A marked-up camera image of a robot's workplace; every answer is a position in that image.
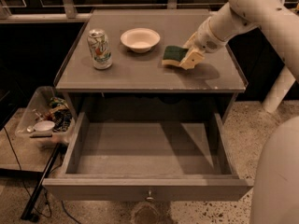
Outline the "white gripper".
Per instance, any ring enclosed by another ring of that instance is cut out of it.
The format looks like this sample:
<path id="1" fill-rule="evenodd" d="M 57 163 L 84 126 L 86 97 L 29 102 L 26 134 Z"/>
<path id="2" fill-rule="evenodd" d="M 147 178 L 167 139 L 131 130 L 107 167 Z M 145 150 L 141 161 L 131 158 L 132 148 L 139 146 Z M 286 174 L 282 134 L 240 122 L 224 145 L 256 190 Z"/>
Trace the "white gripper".
<path id="1" fill-rule="evenodd" d="M 215 16 L 208 17 L 184 43 L 189 49 L 181 60 L 179 67 L 184 70 L 193 69 L 205 59 L 205 53 L 214 53 L 227 44 L 225 26 Z"/>

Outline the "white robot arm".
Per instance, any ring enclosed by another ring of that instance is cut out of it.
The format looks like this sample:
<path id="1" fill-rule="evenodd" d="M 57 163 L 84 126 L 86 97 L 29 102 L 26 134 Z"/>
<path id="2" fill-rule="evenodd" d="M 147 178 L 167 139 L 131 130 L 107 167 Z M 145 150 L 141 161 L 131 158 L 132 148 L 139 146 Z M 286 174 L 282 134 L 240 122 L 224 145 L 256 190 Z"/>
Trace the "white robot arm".
<path id="1" fill-rule="evenodd" d="M 228 0 L 184 44 L 186 49 L 210 52 L 235 35 L 258 27 L 299 78 L 299 17 L 279 0 Z M 254 180 L 250 224 L 299 224 L 299 118 L 278 126 L 258 161 Z"/>

